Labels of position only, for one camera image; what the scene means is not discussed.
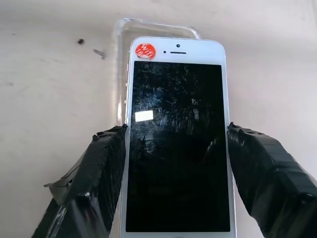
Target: phone bezel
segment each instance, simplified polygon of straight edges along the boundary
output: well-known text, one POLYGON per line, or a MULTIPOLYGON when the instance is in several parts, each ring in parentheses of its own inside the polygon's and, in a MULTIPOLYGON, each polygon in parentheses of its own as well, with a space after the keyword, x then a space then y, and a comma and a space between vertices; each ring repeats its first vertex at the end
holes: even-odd
POLYGON ((126 117, 125 123, 129 126, 126 132, 126 158, 125 168, 122 179, 121 190, 121 217, 120 217, 120 237, 121 238, 236 238, 235 223, 235 202, 233 175, 230 167, 228 142, 227 148, 227 174, 228 174, 228 194, 229 194, 229 212, 230 212, 230 232, 186 232, 186 233, 169 233, 169 232, 126 232, 126 206, 127 206, 127 188, 128 188, 128 169, 129 169, 129 147, 130 147, 130 120, 132 110, 132 90, 133 90, 133 72, 135 61, 157 61, 157 62, 176 62, 176 63, 198 63, 198 64, 216 64, 221 65, 222 69, 222 87, 223 87, 223 105, 225 132, 229 126, 229 107, 226 78, 225 51, 223 46, 216 41, 209 40, 190 40, 179 38, 161 38, 161 37, 139 37, 136 38, 130 48, 129 73, 127 80, 127 99, 126 99, 126 117), (140 44, 152 44, 156 50, 156 56, 152 60, 139 58, 135 54, 135 49, 140 44), (185 52, 186 54, 171 54, 170 52, 185 52))

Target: clear phone case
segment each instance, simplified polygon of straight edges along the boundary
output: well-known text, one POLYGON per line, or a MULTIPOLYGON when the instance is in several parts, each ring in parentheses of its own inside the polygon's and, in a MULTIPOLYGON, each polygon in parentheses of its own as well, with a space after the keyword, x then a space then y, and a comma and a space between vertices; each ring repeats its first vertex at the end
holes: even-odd
POLYGON ((198 32, 191 27, 145 22, 130 18, 123 18, 117 22, 114 30, 114 49, 115 77, 118 92, 116 99, 118 103, 118 125, 122 125, 125 121, 126 83, 131 43, 134 39, 141 36, 200 39, 198 32))

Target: smartphone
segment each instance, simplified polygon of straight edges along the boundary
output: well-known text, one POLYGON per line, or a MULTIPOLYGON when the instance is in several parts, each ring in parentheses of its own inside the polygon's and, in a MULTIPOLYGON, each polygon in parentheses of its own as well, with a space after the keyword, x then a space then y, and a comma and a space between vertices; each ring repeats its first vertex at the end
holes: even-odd
POLYGON ((235 238, 223 46, 140 37, 128 70, 120 237, 235 238))

